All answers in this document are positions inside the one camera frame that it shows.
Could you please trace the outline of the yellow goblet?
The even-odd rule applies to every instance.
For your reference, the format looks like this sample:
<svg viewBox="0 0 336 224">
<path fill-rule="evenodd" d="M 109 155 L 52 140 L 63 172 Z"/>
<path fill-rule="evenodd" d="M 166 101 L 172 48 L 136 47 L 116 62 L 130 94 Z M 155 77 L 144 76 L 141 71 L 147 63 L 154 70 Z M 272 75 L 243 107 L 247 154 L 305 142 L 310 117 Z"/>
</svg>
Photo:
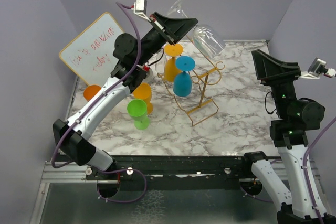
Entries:
<svg viewBox="0 0 336 224">
<path fill-rule="evenodd" d="M 152 89 L 151 86 L 147 83 L 141 83 L 133 92 L 133 95 L 136 99 L 140 99 L 146 103 L 147 113 L 151 114 L 153 112 L 153 104 L 151 103 L 152 99 Z"/>
<path fill-rule="evenodd" d="M 164 46 L 164 52 L 170 57 L 164 67 L 164 79 L 168 82 L 174 82 L 175 77 L 181 72 L 176 66 L 176 57 L 183 52 L 183 47 L 181 44 L 167 44 Z"/>
</svg>

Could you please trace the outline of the blue goblet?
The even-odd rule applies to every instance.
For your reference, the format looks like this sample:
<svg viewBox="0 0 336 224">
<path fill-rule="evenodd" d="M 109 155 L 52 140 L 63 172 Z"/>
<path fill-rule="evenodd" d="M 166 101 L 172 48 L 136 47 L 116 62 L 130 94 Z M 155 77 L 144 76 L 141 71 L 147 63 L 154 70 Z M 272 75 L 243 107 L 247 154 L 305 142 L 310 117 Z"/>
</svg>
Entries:
<svg viewBox="0 0 336 224">
<path fill-rule="evenodd" d="M 180 56 L 176 60 L 176 67 L 181 72 L 175 77 L 173 92 L 178 97 L 187 97 L 192 90 L 192 79 L 189 74 L 195 68 L 195 61 L 189 56 Z"/>
</svg>

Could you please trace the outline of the clear wine glass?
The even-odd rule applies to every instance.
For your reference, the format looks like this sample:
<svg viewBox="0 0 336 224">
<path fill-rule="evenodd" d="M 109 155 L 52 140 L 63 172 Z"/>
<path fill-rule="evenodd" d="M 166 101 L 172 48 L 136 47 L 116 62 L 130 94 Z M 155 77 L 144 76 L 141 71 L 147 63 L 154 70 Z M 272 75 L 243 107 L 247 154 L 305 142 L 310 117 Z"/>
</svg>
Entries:
<svg viewBox="0 0 336 224">
<path fill-rule="evenodd" d="M 156 62 L 154 64 L 155 71 L 157 73 L 163 73 L 166 64 L 166 56 L 163 48 L 161 48 L 159 52 L 156 54 L 155 62 Z"/>
</svg>

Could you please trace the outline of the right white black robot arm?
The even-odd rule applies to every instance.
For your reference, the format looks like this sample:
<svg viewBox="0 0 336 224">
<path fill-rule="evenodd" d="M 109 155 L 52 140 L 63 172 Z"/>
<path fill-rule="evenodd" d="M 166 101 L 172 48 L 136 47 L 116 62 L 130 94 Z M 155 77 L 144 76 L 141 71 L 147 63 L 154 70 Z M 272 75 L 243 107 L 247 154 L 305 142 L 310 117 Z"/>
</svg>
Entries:
<svg viewBox="0 0 336 224">
<path fill-rule="evenodd" d="M 262 50 L 252 51 L 256 77 L 271 88 L 277 120 L 272 120 L 270 137 L 280 154 L 289 186 L 275 173 L 263 152 L 244 155 L 241 171 L 246 177 L 256 177 L 267 191 L 277 210 L 278 223 L 335 223 L 319 195 L 309 164 L 307 131 L 318 130 L 325 115 L 325 107 L 308 99 L 297 99 L 294 81 L 332 78 L 335 69 L 327 68 L 324 60 L 316 58 L 307 71 L 298 63 L 278 60 Z"/>
</svg>

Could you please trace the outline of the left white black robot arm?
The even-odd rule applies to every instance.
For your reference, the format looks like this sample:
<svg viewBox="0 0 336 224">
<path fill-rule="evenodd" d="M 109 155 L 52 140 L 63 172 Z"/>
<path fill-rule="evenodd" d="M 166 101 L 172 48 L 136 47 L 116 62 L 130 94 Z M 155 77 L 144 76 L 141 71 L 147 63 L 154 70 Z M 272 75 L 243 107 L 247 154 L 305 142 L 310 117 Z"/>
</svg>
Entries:
<svg viewBox="0 0 336 224">
<path fill-rule="evenodd" d="M 198 23 L 196 18 L 169 18 L 154 12 L 152 28 L 144 37 L 122 33 L 114 42 L 113 56 L 118 62 L 100 91 L 74 116 L 53 123 L 56 149 L 62 150 L 77 165 L 90 165 L 104 179 L 115 175 L 112 156 L 91 143 L 93 132 L 113 108 L 127 98 L 146 78 L 142 65 L 165 44 L 177 44 Z"/>
</svg>

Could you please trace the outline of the grey holder with marker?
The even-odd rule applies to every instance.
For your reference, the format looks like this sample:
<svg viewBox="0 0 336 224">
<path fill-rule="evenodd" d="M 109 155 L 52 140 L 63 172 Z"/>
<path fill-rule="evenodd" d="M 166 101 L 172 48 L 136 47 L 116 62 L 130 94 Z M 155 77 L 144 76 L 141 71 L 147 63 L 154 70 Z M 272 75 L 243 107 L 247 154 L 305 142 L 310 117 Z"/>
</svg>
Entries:
<svg viewBox="0 0 336 224">
<path fill-rule="evenodd" d="M 154 79 L 154 74 L 151 67 L 148 65 L 143 65 L 141 68 L 146 72 L 146 77 L 143 79 L 142 82 L 150 84 Z"/>
</svg>

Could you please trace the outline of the whiteboard with red writing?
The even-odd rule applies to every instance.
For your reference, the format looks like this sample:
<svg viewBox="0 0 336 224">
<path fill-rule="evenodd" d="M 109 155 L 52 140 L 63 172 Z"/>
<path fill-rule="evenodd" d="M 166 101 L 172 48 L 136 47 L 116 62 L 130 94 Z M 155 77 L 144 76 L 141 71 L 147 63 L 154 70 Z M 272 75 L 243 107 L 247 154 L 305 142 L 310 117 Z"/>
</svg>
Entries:
<svg viewBox="0 0 336 224">
<path fill-rule="evenodd" d="M 113 56 L 114 43 L 123 33 L 105 12 L 63 48 L 59 58 L 87 85 L 103 86 L 118 62 Z"/>
</svg>

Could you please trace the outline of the green goblet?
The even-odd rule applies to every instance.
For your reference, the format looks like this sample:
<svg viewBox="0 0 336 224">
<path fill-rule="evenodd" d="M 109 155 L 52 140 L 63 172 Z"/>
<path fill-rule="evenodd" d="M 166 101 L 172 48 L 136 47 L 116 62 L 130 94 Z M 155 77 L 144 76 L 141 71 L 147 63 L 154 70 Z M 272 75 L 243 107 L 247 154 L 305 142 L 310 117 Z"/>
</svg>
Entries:
<svg viewBox="0 0 336 224">
<path fill-rule="evenodd" d="M 148 118 L 147 105 L 143 100 L 134 99 L 127 106 L 129 116 L 134 120 L 134 126 L 138 130 L 145 130 L 150 125 Z"/>
</svg>

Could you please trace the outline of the orange cup left back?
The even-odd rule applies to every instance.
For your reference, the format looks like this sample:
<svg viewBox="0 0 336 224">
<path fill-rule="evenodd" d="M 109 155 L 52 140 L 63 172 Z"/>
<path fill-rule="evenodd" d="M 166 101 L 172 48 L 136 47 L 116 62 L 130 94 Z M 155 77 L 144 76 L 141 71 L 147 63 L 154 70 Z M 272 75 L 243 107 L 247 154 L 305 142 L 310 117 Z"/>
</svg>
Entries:
<svg viewBox="0 0 336 224">
<path fill-rule="evenodd" d="M 83 97 L 86 101 L 90 101 L 99 91 L 101 87 L 99 85 L 89 85 L 83 91 Z"/>
</svg>

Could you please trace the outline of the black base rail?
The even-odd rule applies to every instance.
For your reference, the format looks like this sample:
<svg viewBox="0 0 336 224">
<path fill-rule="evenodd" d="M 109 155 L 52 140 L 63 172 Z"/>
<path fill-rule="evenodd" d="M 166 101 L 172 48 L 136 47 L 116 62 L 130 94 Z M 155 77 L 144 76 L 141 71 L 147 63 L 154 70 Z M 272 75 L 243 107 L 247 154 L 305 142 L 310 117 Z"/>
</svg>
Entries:
<svg viewBox="0 0 336 224">
<path fill-rule="evenodd" d="M 255 178 L 251 165 L 258 160 L 272 160 L 262 151 L 243 156 L 114 156 L 117 174 L 104 174 L 93 168 L 85 175 L 88 182 L 121 190 L 198 190 L 239 189 L 240 182 Z"/>
</svg>

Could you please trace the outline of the aluminium extrusion rail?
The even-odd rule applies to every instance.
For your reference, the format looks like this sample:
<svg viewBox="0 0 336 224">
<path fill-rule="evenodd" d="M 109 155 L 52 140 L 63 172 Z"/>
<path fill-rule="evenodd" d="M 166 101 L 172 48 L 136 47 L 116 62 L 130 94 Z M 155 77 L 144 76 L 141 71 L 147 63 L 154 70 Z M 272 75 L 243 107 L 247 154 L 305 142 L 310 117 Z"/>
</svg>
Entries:
<svg viewBox="0 0 336 224">
<path fill-rule="evenodd" d="M 77 164 L 69 164 L 65 167 L 55 169 L 51 162 L 44 164 L 41 176 L 41 183 L 101 183 L 116 184 L 117 180 L 87 180 L 87 166 L 78 166 Z"/>
</svg>

